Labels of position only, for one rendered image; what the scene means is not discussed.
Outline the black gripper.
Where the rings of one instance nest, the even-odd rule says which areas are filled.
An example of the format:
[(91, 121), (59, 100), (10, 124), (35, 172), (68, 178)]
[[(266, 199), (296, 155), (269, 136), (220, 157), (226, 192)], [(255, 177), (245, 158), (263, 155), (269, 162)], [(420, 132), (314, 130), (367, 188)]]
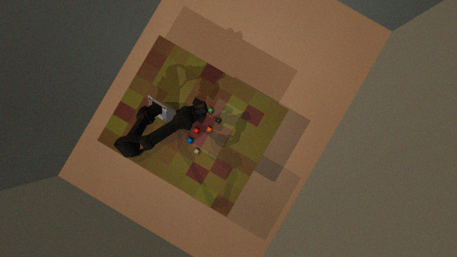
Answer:
[[(201, 103), (201, 102), (203, 102), (203, 101), (201, 101), (201, 100), (195, 98), (192, 104), (197, 104), (197, 103)], [(185, 129), (186, 129), (187, 131), (190, 131), (190, 130), (191, 130), (191, 127), (192, 127), (192, 125), (191, 125), (190, 127), (185, 128)]]

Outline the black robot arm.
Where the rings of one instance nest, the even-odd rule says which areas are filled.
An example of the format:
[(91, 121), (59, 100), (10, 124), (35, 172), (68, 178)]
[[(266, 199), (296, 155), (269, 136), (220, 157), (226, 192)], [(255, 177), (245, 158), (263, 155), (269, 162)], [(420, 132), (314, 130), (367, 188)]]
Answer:
[[(144, 151), (151, 150), (157, 143), (175, 131), (190, 127), (196, 121), (202, 124), (206, 119), (207, 112), (205, 101), (193, 104), (193, 106), (183, 106), (176, 110), (176, 115), (170, 122), (149, 135), (141, 136), (146, 126), (155, 121), (154, 117), (162, 114), (161, 106), (152, 102), (150, 106), (143, 106), (139, 109), (136, 115), (136, 123), (126, 136), (115, 141), (114, 146), (125, 158), (140, 156)], [(143, 149), (140, 149), (140, 144)]]

